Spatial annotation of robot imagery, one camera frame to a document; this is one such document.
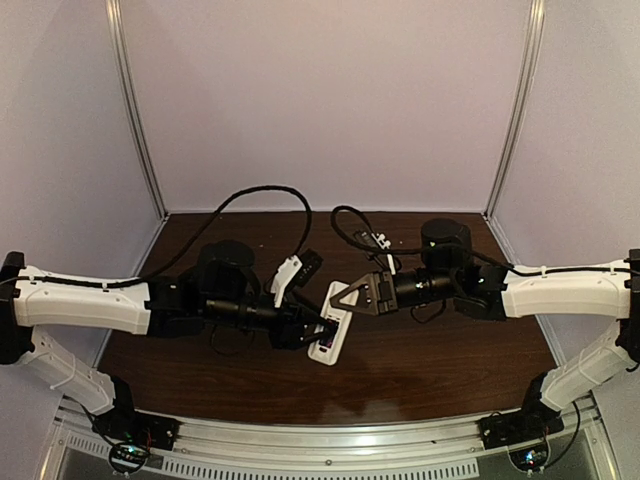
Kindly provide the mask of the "white remote control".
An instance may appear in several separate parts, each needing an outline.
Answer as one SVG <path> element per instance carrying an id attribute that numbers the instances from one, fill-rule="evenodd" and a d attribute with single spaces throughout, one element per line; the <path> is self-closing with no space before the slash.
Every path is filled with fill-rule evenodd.
<path id="1" fill-rule="evenodd" d="M 331 305 L 331 298 L 348 287 L 346 283 L 333 281 L 327 290 L 320 316 L 328 327 L 318 325 L 315 329 L 322 338 L 312 343 L 307 350 L 309 359 L 326 366 L 334 366 L 339 359 L 353 313 Z"/>

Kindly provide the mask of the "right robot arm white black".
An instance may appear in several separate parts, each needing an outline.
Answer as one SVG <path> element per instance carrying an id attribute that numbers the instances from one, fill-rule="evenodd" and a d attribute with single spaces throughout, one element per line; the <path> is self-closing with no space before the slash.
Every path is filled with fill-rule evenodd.
<path id="1" fill-rule="evenodd" d="M 534 379 L 522 413 L 554 418 L 578 397 L 639 364 L 639 252 L 608 264 L 525 267 L 499 262 L 472 248 L 470 229 L 452 219 L 425 222 L 411 272 L 377 271 L 333 294 L 330 304 L 382 316 L 432 302 L 451 302 L 473 319 L 502 321 L 530 315 L 593 315 L 613 324 L 567 363 Z"/>

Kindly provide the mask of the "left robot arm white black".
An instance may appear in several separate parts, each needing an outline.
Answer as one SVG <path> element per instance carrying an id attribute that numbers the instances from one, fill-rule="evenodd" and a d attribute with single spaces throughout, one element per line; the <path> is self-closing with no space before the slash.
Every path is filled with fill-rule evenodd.
<path id="1" fill-rule="evenodd" d="M 142 424 L 128 384 L 79 361 L 44 333 L 44 326 L 97 327 L 156 338 L 225 326 L 264 332 L 275 349 L 305 348 L 310 358 L 334 364 L 347 318 L 293 292 L 321 266 L 321 258 L 312 250 L 288 257 L 269 292 L 261 288 L 254 261 L 247 245 L 223 240 L 204 246 L 196 265 L 175 278 L 109 282 L 56 277 L 25 265 L 22 253 L 11 252 L 1 267 L 1 362 L 30 366 L 52 389 L 80 403 L 97 430 L 119 438 Z"/>

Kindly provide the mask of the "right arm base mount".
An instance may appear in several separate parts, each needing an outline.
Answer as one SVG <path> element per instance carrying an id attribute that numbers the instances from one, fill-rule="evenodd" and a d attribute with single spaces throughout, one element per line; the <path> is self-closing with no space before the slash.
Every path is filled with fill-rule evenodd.
<path id="1" fill-rule="evenodd" d="M 531 381 L 518 410 L 494 412 L 477 421 L 485 450 L 536 441 L 531 447 L 508 453 L 512 465 L 524 473 L 542 472 L 553 464 L 548 437 L 564 429 L 560 412 L 542 403 L 544 377 L 540 374 Z"/>

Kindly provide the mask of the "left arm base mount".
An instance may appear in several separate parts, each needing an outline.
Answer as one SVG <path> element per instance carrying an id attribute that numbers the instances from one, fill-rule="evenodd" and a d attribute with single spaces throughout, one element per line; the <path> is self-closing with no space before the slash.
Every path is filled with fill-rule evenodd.
<path id="1" fill-rule="evenodd" d="M 110 446 L 107 458 L 110 467 L 128 478 L 144 467 L 152 449 L 172 450 L 181 422 L 136 410 L 129 385 L 119 377 L 112 377 L 111 381 L 112 408 L 89 418 L 92 430 Z"/>

